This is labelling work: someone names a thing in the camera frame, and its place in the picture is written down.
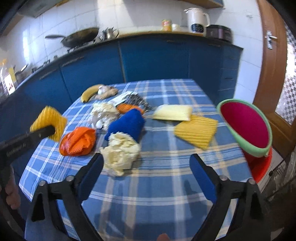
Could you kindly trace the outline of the person's left hand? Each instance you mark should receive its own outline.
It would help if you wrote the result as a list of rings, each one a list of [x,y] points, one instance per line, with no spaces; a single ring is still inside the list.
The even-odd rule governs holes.
[[[12,210],[17,210],[21,205],[18,188],[15,184],[7,184],[5,187],[7,194],[6,203]]]

